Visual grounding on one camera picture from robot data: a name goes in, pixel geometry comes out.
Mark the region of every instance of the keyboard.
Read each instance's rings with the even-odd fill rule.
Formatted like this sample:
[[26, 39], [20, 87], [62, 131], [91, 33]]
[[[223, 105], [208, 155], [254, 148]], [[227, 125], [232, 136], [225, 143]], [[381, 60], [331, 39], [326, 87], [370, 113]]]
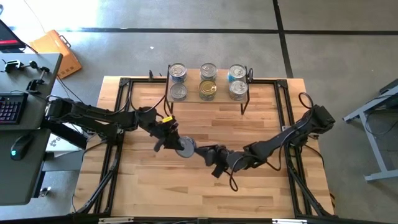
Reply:
[[27, 93], [0, 93], [0, 125], [19, 124], [27, 97]]

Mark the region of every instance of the orange box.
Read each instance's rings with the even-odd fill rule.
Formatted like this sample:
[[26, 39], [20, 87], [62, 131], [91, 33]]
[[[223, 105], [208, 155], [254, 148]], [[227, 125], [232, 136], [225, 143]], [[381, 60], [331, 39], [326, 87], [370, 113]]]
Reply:
[[38, 53], [58, 52], [63, 55], [61, 66], [58, 71], [58, 76], [60, 78], [65, 78], [81, 69], [79, 61], [70, 50], [69, 42], [55, 30], [50, 30], [43, 37], [30, 42], [30, 46], [38, 51]]

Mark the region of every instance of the can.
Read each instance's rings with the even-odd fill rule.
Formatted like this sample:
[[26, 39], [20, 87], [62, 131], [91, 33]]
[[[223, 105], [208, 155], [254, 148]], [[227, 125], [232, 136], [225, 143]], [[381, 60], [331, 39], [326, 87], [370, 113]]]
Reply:
[[195, 140], [193, 140], [192, 138], [190, 138], [188, 136], [182, 136], [182, 137], [180, 137], [178, 142], [183, 147], [183, 150], [175, 150], [175, 152], [179, 156], [181, 156], [183, 158], [189, 158], [189, 157], [193, 156], [193, 154], [195, 153], [195, 149], [197, 148], [197, 144], [196, 144]]
[[246, 76], [246, 69], [242, 65], [232, 65], [228, 70], [228, 81], [243, 80]]
[[170, 87], [170, 95], [173, 100], [183, 101], [187, 97], [187, 87], [182, 83], [174, 84]]
[[187, 79], [187, 68], [181, 63], [171, 65], [169, 73], [174, 83], [183, 83]]
[[235, 80], [229, 84], [229, 96], [232, 100], [243, 100], [248, 91], [248, 84], [241, 80]]
[[215, 81], [217, 77], [217, 67], [212, 63], [204, 63], [200, 67], [200, 79]]
[[214, 81], [203, 80], [199, 84], [199, 96], [205, 101], [211, 101], [214, 99], [217, 92], [217, 85]]

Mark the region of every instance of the black desk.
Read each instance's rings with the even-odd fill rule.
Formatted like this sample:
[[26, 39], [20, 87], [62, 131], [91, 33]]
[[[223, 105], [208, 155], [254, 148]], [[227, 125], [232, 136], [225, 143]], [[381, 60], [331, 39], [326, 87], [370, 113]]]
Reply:
[[[29, 64], [30, 60], [34, 60], [38, 66], [48, 67], [50, 73], [45, 76], [45, 84], [39, 89], [42, 93], [39, 96], [45, 98], [52, 91], [62, 55], [0, 54], [0, 59], [5, 61], [18, 59], [25, 65]], [[0, 92], [25, 91], [28, 82], [33, 78], [39, 77], [40, 72], [32, 68], [26, 68], [24, 72], [0, 73]], [[10, 149], [19, 136], [25, 134], [28, 130], [40, 127], [45, 107], [46, 103], [43, 100], [29, 95], [24, 114], [22, 115], [21, 125], [0, 126], [0, 205], [27, 204], [33, 195], [51, 131], [43, 128], [33, 131], [32, 134], [34, 134], [35, 139], [30, 145], [25, 158], [21, 161], [13, 161], [10, 158]]]

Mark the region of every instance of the gray metal frame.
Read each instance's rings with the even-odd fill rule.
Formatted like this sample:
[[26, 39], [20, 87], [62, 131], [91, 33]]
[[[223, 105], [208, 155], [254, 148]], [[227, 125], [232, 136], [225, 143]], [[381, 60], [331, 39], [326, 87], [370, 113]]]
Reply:
[[362, 107], [358, 108], [356, 111], [350, 113], [348, 116], [345, 116], [343, 118], [344, 122], [346, 123], [350, 123], [352, 120], [356, 118], [361, 118], [362, 124], [365, 129], [365, 133], [368, 136], [374, 156], [376, 157], [377, 160], [377, 164], [379, 165], [380, 172], [365, 176], [366, 181], [398, 177], [398, 169], [387, 170], [386, 164], [384, 163], [376, 139], [373, 136], [373, 134], [369, 132], [372, 131], [371, 127], [368, 125], [368, 128], [366, 129], [366, 118], [369, 116], [368, 113], [372, 111], [372, 109], [377, 108], [377, 106], [379, 106], [381, 103], [388, 100], [392, 95], [397, 95], [397, 94], [398, 94], [398, 86], [395, 86], [394, 88], [380, 95], [375, 100], [371, 100], [370, 102], [366, 103]]

